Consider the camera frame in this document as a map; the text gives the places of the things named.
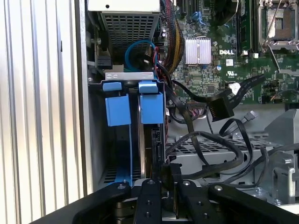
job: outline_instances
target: metal mesh grille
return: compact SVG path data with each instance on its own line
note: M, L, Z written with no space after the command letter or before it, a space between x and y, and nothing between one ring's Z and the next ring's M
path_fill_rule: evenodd
M230 142L235 144L238 147L244 147L244 150L247 151L246 144L243 140L233 140L233 139L228 139ZM252 138L250 139L251 143L254 145L255 149L259 150L261 147L266 148L267 150L273 149L276 145L270 144L265 141L263 138ZM172 144L167 143L166 147L170 147ZM212 141L202 141L199 142L199 145L201 147L201 150L203 153L213 153L213 152L227 152L227 148L217 144ZM185 142L183 143L180 147L178 147L175 150L176 153L182 153L182 154L195 154L196 151L194 149L194 146L192 142Z
M108 167L104 175L103 184L115 182L117 175L117 167ZM141 169L136 167L133 169L133 181L139 180L141 178Z
M123 54L129 45L143 40L152 39L159 15L158 14L102 14L105 28L109 33L114 53ZM147 44L139 44L135 52L145 52Z

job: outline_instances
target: metal bracket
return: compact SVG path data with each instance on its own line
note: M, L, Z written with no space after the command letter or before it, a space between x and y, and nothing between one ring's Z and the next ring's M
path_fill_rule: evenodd
M263 164L255 169L257 180ZM294 155L278 151L269 159L268 173L260 187L270 193L272 198L282 201L283 204L295 203L296 182L293 180L295 174Z

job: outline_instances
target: wire bundle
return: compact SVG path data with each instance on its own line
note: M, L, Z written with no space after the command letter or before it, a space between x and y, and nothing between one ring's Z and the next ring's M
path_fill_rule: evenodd
M182 30L179 28L172 1L163 0L162 5L164 6L164 18L166 20L168 42L168 52L164 61L164 67L169 73L173 73L182 60L185 39Z

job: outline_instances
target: screw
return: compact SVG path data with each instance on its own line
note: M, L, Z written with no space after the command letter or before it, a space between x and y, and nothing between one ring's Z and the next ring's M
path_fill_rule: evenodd
M189 182L189 181L184 181L184 182L183 182L183 185L188 186L188 185L190 185L190 182Z
M156 182L154 182L153 180L149 180L148 184L155 184Z
M125 189L125 188L126 188L126 186L124 186L124 185L122 185L122 184L120 184L120 185L117 187L118 190L122 190L122 189Z
M239 138L241 138L241 135L240 135L240 133L235 133L235 137L237 138L237 139L239 139Z
M150 213L149 213L148 211L145 213L145 217L146 217L146 218L149 218L149 217L150 217Z
M275 205L282 205L282 201L280 201L279 199L274 199L274 204Z
M222 186L218 186L218 185L216 185L216 186L214 187L214 189L217 190L217 191L221 191L221 190L223 190Z
M97 44L100 45L101 43L102 43L101 38L98 38L98 39L97 39Z
M256 193L261 194L263 192L263 189L260 187L255 188Z

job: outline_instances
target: capacitor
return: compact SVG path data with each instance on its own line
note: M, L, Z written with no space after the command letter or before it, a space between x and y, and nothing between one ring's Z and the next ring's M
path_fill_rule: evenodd
M217 65L217 66L216 66L216 70L217 70L217 71L221 71L221 69L222 69L221 65Z

